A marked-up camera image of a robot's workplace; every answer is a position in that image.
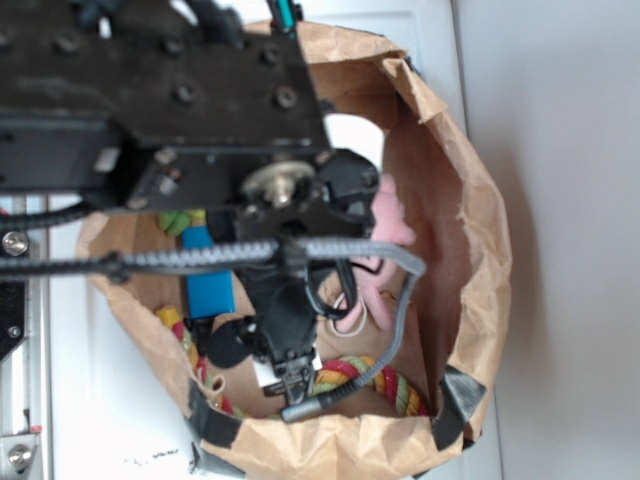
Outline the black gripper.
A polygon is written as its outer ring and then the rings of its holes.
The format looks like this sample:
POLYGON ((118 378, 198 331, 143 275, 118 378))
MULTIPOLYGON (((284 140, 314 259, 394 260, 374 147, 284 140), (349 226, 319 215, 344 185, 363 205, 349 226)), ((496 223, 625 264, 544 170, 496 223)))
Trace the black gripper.
POLYGON ((207 340, 206 356, 223 369, 250 356, 269 361, 259 364, 259 387, 266 396, 298 405, 311 395, 316 375, 316 311, 304 281, 277 267, 245 267, 235 274, 254 313, 218 326, 207 340))

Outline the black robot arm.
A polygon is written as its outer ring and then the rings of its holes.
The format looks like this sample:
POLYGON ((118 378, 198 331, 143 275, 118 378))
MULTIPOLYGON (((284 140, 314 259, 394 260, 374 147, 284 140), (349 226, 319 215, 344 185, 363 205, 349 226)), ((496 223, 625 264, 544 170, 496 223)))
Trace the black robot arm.
POLYGON ((194 252, 86 263, 4 262, 5 278, 71 272, 235 270, 253 317, 206 335, 228 368, 269 361, 297 405, 314 380, 316 319, 342 317, 317 289, 337 273, 356 300, 350 259, 374 227, 373 163, 332 146, 297 35, 298 11, 273 1, 271 30, 192 1, 5 1, 1 5, 1 191, 75 194, 76 204, 13 214, 5 231, 94 212, 202 209, 214 243, 194 252))

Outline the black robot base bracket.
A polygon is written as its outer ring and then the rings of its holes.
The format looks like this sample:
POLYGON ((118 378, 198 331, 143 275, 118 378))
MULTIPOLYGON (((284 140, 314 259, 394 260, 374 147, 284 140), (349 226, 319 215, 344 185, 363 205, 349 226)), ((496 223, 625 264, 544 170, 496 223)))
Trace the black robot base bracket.
MULTIPOLYGON (((1 232, 1 259, 14 259, 28 253, 29 239, 18 230, 1 232)), ((23 341, 25 333, 26 283, 1 281, 1 361, 23 341)))

